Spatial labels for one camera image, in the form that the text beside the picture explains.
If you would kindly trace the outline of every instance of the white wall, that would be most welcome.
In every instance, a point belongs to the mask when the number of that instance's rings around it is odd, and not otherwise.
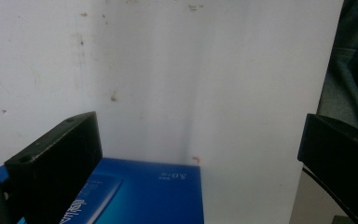
[[[0,165],[75,114],[194,163],[206,223],[288,223],[342,0],[0,1]]]

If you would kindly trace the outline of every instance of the dark cloth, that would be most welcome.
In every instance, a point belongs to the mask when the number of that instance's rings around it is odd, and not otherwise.
[[[358,0],[344,1],[318,114],[358,128]]]

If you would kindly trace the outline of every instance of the blue box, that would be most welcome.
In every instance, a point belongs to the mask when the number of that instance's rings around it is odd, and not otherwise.
[[[61,223],[204,223],[200,168],[103,158]]]

